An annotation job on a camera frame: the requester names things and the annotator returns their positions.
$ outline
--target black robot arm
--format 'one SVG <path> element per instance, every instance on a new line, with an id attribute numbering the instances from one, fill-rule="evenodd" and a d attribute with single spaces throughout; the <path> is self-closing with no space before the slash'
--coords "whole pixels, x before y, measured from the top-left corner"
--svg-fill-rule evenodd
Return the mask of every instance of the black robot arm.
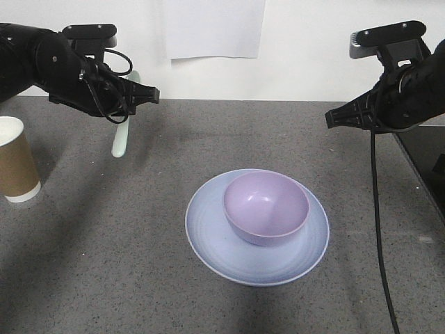
<path id="1" fill-rule="evenodd" d="M 159 103 L 157 88 L 120 77 L 132 64 L 108 49 L 115 46 L 115 34 L 112 24 L 68 26 L 60 33 L 0 24 L 0 102 L 35 85 L 49 93 L 51 102 L 112 122 L 123 122 L 139 104 Z M 129 70 L 112 71 L 103 62 L 106 51 L 124 57 Z"/>
<path id="2" fill-rule="evenodd" d="M 422 23 L 409 21 L 352 34 L 351 58 L 376 55 L 384 75 L 370 91 L 328 111 L 327 126 L 370 130 L 376 112 L 377 133 L 402 132 L 445 113 L 445 40 L 431 54 L 421 39 L 425 31 Z"/>

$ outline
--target pink bowl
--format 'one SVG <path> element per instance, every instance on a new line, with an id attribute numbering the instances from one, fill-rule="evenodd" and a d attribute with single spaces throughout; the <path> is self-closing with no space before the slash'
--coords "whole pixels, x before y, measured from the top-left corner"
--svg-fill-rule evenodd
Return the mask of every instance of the pink bowl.
<path id="1" fill-rule="evenodd" d="M 309 200 L 300 184 L 269 170 L 234 179 L 224 192 L 223 202 L 235 233 L 260 246 L 274 246 L 292 238 L 309 213 Z"/>

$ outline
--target white paper on wall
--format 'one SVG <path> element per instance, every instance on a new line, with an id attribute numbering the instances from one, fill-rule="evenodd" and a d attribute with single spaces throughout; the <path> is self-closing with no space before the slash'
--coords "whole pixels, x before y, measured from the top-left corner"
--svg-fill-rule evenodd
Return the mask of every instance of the white paper on wall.
<path id="1" fill-rule="evenodd" d="M 170 59 L 257 58 L 266 0 L 163 0 Z"/>

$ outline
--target white plate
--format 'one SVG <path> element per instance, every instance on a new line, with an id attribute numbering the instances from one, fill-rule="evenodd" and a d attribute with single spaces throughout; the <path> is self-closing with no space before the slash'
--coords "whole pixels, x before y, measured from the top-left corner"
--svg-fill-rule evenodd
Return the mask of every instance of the white plate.
<path id="1" fill-rule="evenodd" d="M 329 242 L 327 216 L 314 194 L 303 186 L 311 209 L 295 238 L 273 247 L 242 240 L 225 218 L 222 198 L 235 177 L 254 170 L 221 174 L 196 191 L 186 212 L 188 242 L 211 270 L 234 282 L 256 287 L 291 282 L 311 271 L 323 257 Z"/>

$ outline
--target gray countertop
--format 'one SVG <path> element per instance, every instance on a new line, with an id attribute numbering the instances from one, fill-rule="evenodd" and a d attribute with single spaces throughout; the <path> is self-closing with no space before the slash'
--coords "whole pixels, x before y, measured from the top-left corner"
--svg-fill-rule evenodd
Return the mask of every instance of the gray countertop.
<path id="1" fill-rule="evenodd" d="M 161 100 L 115 125 L 46 97 L 0 115 L 25 123 L 42 178 L 0 198 L 0 333 L 391 333 L 375 249 L 369 133 L 327 129 L 340 103 Z M 391 134 L 377 137 L 389 287 L 402 333 L 443 333 L 445 227 Z M 248 287 L 188 244 L 187 204 L 215 175 L 286 174 L 324 206 L 330 243 L 306 276 Z"/>

